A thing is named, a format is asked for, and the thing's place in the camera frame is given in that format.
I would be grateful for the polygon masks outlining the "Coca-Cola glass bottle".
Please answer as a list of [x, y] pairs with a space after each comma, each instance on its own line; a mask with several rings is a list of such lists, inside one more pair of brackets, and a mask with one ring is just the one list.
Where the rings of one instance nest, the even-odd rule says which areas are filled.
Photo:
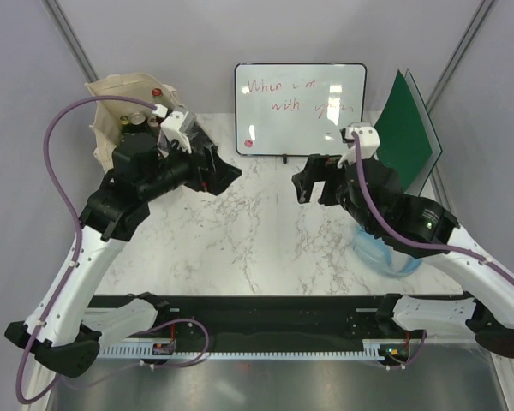
[[155, 104], [161, 104], [164, 107], [170, 107], [170, 102], [168, 98], [165, 97], [161, 88], [155, 87], [152, 89], [152, 98]]

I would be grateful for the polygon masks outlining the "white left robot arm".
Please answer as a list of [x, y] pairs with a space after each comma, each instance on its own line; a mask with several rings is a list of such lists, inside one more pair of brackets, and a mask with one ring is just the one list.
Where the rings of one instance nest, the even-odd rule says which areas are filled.
[[170, 329], [165, 300], [151, 293], [95, 319], [84, 314], [104, 274], [149, 217], [149, 204], [186, 186], [215, 196], [242, 172], [226, 163], [206, 134], [195, 134], [192, 151], [162, 154], [150, 134], [128, 134], [112, 152], [112, 168], [88, 198], [78, 222], [65, 274], [54, 280], [39, 307], [24, 321], [8, 325], [5, 336], [59, 375], [78, 378], [99, 351], [147, 331], [161, 337]]

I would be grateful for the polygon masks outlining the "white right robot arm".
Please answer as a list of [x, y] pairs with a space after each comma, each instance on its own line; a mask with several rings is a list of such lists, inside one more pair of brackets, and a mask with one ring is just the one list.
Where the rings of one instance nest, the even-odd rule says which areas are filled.
[[472, 336], [484, 349], [514, 359], [514, 274], [442, 205], [405, 193], [397, 172], [375, 158], [347, 164], [312, 155], [291, 180], [299, 203], [308, 203], [314, 184], [323, 183], [321, 205], [341, 206], [366, 233], [442, 271], [469, 293], [454, 301], [386, 295], [374, 321], [381, 335]]

